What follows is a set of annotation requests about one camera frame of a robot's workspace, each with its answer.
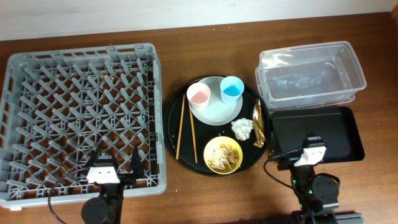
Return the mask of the gold foil wrapper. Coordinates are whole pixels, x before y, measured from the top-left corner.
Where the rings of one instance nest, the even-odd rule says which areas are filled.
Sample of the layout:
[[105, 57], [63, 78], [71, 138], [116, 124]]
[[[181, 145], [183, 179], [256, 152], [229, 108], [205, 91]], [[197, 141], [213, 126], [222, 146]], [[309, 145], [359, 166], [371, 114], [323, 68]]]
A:
[[264, 135], [264, 123], [262, 120], [261, 101], [260, 99], [254, 100], [254, 109], [252, 114], [252, 123], [256, 135], [256, 142], [254, 146], [262, 148], [266, 142]]

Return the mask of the yellow bowl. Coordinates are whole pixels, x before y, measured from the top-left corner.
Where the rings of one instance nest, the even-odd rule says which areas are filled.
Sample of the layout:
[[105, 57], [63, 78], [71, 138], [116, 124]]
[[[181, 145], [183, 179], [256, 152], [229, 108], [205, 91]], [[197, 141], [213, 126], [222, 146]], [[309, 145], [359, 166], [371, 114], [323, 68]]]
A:
[[[237, 162], [236, 166], [232, 170], [227, 171], [227, 172], [223, 172], [223, 171], [212, 169], [208, 165], [208, 163], [206, 162], [209, 152], [213, 148], [218, 147], [220, 144], [229, 144], [229, 145], [231, 145], [232, 148], [235, 149], [238, 152], [238, 154], [239, 154], [239, 161]], [[207, 167], [211, 171], [213, 171], [213, 172], [215, 172], [217, 174], [227, 175], [227, 174], [232, 174], [233, 172], [237, 171], [240, 168], [240, 166], [241, 166], [241, 164], [243, 162], [243, 151], [241, 149], [241, 146], [238, 144], [238, 142], [235, 141], [233, 138], [229, 138], [229, 137], [226, 137], [226, 136], [218, 136], [216, 138], [213, 138], [211, 141], [209, 141], [208, 144], [205, 146], [205, 149], [203, 151], [203, 158], [204, 158], [205, 164], [207, 165]]]

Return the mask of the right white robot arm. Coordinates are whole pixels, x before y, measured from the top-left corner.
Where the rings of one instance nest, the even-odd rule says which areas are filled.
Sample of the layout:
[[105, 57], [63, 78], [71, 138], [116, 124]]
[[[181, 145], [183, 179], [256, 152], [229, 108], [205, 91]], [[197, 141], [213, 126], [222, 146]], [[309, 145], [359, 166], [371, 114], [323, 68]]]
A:
[[360, 224], [360, 213], [337, 214], [340, 179], [327, 173], [315, 172], [323, 160], [327, 146], [320, 136], [309, 133], [303, 144], [275, 156], [274, 161], [290, 171], [290, 185], [298, 198], [300, 210], [292, 212], [284, 223]]

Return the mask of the food scraps and rice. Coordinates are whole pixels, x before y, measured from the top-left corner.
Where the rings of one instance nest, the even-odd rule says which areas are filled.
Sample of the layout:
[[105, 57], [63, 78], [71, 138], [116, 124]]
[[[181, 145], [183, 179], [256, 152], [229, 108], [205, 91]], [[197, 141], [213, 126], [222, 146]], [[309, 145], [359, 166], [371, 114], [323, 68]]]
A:
[[213, 148], [206, 160], [212, 169], [223, 172], [232, 170], [238, 161], [238, 152], [229, 144], [220, 144], [218, 147]]

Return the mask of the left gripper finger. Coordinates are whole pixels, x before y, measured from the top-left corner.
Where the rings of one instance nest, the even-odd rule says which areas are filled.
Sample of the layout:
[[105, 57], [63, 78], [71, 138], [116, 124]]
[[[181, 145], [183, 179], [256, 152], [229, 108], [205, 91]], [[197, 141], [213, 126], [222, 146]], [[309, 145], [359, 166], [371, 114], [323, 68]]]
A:
[[137, 149], [137, 146], [134, 146], [131, 155], [130, 168], [132, 170], [132, 173], [134, 174], [135, 179], [141, 179], [144, 177], [144, 168], [140, 159], [139, 150]]
[[86, 162], [86, 164], [83, 167], [84, 168], [93, 167], [99, 155], [100, 155], [100, 149], [97, 148], [94, 151], [94, 154], [90, 157], [90, 159]]

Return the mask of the light blue plastic cup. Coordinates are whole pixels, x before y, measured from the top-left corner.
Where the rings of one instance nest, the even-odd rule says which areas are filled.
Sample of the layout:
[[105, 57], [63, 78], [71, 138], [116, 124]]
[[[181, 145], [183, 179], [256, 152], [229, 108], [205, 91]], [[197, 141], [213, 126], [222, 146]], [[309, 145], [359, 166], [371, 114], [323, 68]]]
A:
[[228, 76], [220, 83], [221, 100], [223, 103], [232, 104], [243, 94], [244, 83], [235, 76]]

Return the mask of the white paper napkin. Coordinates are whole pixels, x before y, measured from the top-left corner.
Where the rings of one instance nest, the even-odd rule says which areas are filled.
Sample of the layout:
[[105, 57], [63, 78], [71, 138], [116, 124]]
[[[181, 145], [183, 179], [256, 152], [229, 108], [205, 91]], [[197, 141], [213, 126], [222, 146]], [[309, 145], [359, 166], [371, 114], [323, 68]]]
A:
[[241, 118], [231, 122], [231, 129], [235, 133], [236, 139], [245, 141], [249, 139], [251, 130], [253, 129], [252, 120]]

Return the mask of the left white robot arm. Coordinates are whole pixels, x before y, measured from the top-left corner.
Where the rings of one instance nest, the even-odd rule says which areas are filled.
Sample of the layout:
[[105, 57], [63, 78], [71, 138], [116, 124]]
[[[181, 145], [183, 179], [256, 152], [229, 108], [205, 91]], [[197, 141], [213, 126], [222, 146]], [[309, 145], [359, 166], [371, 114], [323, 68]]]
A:
[[131, 173], [118, 174], [118, 162], [114, 156], [107, 155], [97, 148], [84, 165], [84, 172], [90, 184], [100, 188], [99, 195], [89, 199], [81, 209], [85, 223], [120, 223], [125, 186], [136, 186], [138, 179], [144, 177], [140, 155], [135, 149], [130, 158]]

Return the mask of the pink plastic cup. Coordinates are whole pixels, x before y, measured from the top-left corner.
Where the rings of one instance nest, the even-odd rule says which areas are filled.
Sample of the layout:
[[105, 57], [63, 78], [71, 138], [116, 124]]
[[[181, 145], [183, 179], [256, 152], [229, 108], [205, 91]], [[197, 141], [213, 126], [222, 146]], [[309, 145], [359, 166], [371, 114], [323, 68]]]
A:
[[211, 90], [204, 83], [194, 83], [188, 87], [187, 99], [190, 106], [197, 110], [203, 111], [208, 107], [211, 96]]

